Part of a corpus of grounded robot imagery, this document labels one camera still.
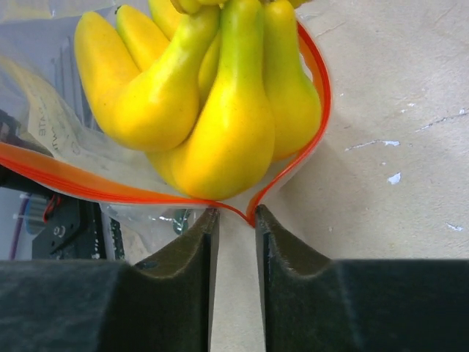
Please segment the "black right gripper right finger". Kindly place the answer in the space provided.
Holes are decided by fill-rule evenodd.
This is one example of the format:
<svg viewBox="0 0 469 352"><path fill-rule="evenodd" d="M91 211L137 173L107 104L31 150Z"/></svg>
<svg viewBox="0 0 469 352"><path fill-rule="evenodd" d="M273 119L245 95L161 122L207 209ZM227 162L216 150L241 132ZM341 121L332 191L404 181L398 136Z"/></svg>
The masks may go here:
<svg viewBox="0 0 469 352"><path fill-rule="evenodd" d="M255 211L268 351L466 351L468 262L333 260Z"/></svg>

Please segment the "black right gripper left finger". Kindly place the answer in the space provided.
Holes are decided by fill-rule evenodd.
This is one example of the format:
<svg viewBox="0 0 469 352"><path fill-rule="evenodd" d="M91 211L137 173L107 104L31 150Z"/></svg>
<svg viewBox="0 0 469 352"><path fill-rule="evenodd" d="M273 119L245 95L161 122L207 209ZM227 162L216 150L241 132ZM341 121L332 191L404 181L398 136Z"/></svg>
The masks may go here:
<svg viewBox="0 0 469 352"><path fill-rule="evenodd" d="M131 265L1 263L3 351L208 351L219 213Z"/></svg>

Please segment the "yellow banana bunch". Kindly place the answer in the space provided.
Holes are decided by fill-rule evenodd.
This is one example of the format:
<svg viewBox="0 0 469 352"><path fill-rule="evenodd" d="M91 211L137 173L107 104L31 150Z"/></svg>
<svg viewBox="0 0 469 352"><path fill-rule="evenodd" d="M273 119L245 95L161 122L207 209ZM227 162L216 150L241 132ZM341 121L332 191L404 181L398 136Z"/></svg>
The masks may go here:
<svg viewBox="0 0 469 352"><path fill-rule="evenodd" d="M151 1L115 21L89 11L73 38L99 128L165 183L225 200L306 147L322 104L303 69L299 1Z"/></svg>

